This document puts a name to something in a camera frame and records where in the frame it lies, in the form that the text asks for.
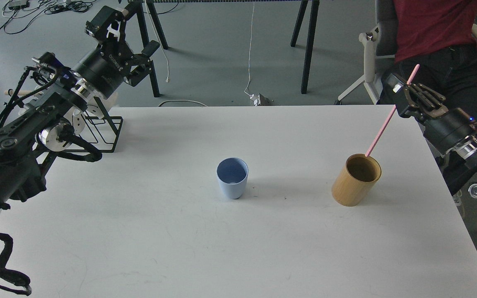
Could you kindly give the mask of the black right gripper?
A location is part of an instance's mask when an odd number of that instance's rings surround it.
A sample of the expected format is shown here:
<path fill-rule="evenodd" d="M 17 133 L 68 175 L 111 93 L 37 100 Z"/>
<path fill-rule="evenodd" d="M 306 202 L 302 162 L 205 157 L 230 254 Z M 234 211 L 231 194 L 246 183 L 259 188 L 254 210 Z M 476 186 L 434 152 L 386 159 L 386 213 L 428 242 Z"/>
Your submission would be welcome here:
<path fill-rule="evenodd" d="M 477 123 L 462 109 L 447 111 L 445 96 L 422 83 L 407 84 L 396 73 L 382 78 L 382 104 L 394 104 L 402 118 L 425 122 L 423 136 L 440 154 L 474 154 Z"/>

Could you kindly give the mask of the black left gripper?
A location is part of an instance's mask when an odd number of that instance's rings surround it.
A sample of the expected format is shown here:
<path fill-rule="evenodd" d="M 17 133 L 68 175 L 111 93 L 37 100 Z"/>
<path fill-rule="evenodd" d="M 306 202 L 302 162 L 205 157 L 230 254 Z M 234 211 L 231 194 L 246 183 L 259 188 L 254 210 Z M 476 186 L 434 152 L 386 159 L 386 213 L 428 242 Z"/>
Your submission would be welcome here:
<path fill-rule="evenodd" d="M 148 77 L 151 86 L 157 86 L 157 76 L 151 56 L 160 43 L 151 40 L 141 53 L 131 51 L 125 41 L 126 23 L 133 17 L 127 8 L 104 6 L 85 25 L 85 33 L 98 43 L 73 68 L 79 76 L 108 98 L 124 81 L 138 85 Z"/>

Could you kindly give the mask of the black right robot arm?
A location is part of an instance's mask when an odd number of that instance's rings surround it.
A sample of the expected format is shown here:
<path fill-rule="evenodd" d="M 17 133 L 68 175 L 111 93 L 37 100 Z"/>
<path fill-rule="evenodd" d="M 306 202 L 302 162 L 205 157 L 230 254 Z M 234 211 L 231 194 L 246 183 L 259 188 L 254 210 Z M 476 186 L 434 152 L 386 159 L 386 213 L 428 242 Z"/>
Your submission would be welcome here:
<path fill-rule="evenodd" d="M 423 136 L 439 152 L 443 178 L 451 194 L 465 185 L 477 199 L 477 120 L 460 108 L 445 106 L 445 96 L 418 83 L 390 74 L 386 88 L 393 93 L 400 117 L 413 117 L 424 127 Z"/>

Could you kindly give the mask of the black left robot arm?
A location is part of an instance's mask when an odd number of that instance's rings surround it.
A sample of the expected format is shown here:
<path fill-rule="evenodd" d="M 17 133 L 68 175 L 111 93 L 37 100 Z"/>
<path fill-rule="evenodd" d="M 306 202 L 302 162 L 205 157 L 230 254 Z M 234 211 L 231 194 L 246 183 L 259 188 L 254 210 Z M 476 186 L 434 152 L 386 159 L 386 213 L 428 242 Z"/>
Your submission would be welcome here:
<path fill-rule="evenodd" d="M 10 209 L 10 199 L 26 202 L 45 191 L 56 158 L 102 158 L 81 137 L 85 121 L 111 128 L 114 151 L 123 119 L 108 111 L 121 83 L 134 87 L 149 78 L 153 95 L 160 95 L 152 55 L 165 39 L 152 0 L 130 0 L 120 10 L 104 6 L 85 32 L 98 42 L 95 49 L 72 68 L 54 53 L 34 58 L 0 114 L 0 211 Z M 12 237 L 0 233 L 0 289 L 29 296 L 29 277 L 7 268 L 12 249 Z"/>

